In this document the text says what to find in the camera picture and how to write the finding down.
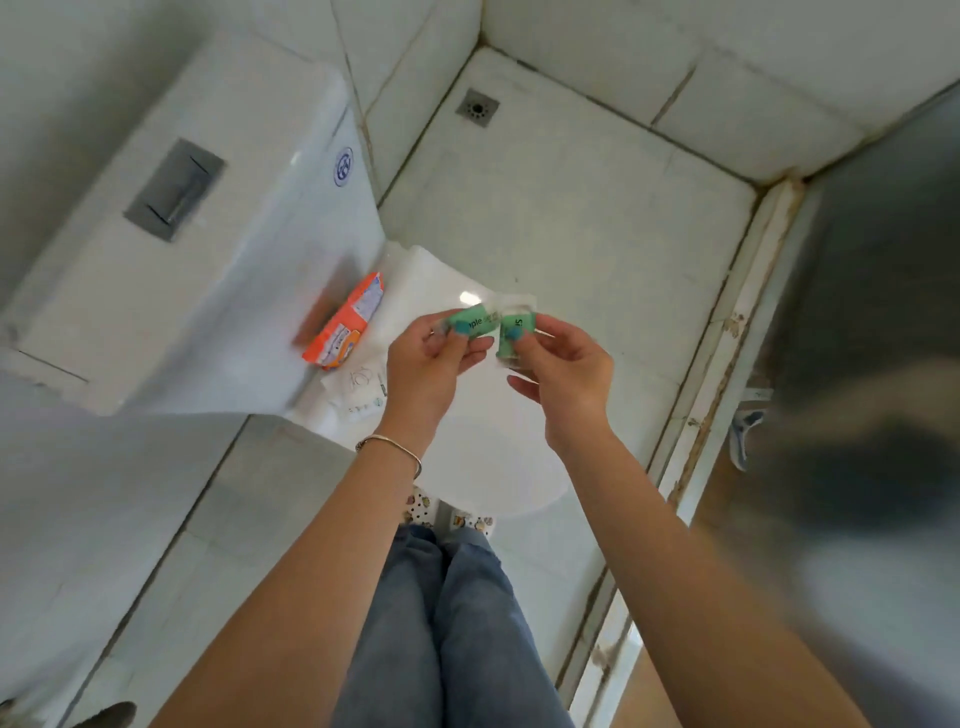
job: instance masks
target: toilet lid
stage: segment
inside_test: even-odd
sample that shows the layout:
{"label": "toilet lid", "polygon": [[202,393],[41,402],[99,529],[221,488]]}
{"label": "toilet lid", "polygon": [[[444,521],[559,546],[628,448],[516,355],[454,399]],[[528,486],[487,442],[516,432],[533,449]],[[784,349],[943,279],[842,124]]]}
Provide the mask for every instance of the toilet lid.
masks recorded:
{"label": "toilet lid", "polygon": [[[465,306],[466,292],[485,300],[491,291],[414,246],[384,272],[383,302],[344,368],[317,376],[288,418],[353,449],[379,423],[341,420],[331,393],[351,362],[382,361],[396,337],[418,316]],[[507,384],[492,352],[461,375],[453,404],[423,457],[417,484],[428,494],[475,515],[511,516],[537,510],[564,494],[569,477],[544,439],[543,411]]]}

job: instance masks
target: flush button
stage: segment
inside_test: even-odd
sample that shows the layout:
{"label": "flush button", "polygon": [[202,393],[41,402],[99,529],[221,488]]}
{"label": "flush button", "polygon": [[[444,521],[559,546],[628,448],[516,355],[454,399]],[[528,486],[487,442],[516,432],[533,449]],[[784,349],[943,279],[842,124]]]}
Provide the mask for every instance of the flush button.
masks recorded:
{"label": "flush button", "polygon": [[173,242],[226,166],[212,152],[178,139],[124,217],[160,240]]}

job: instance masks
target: jeans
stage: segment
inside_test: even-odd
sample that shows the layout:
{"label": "jeans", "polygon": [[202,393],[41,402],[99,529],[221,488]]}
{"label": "jeans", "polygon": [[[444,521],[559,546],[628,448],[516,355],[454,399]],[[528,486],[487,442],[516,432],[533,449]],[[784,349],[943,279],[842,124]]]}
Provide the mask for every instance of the jeans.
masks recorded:
{"label": "jeans", "polygon": [[397,529],[332,725],[572,728],[482,533]]}

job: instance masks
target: floor drain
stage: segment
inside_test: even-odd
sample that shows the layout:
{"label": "floor drain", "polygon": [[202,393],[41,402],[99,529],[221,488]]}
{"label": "floor drain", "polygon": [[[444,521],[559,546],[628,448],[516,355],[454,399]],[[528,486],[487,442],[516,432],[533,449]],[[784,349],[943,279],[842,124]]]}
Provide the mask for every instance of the floor drain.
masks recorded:
{"label": "floor drain", "polygon": [[478,127],[486,128],[499,106],[500,102],[496,99],[469,88],[464,100],[457,107],[457,113]]}

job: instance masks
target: bracelet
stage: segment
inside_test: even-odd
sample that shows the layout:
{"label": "bracelet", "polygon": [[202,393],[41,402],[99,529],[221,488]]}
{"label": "bracelet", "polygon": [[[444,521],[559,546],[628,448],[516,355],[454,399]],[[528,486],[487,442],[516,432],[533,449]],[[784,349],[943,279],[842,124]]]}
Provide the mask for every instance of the bracelet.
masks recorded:
{"label": "bracelet", "polygon": [[408,455],[410,455],[410,457],[412,457],[414,460],[417,461],[417,472],[414,473],[414,480],[420,477],[420,473],[423,472],[423,463],[420,462],[420,459],[413,452],[405,448],[400,443],[395,442],[394,440],[391,440],[389,437],[384,437],[383,435],[368,435],[363,440],[357,443],[356,451],[359,452],[363,448],[363,446],[365,446],[370,440],[382,440],[383,442],[390,443],[395,448],[399,448],[404,452],[406,452]]}

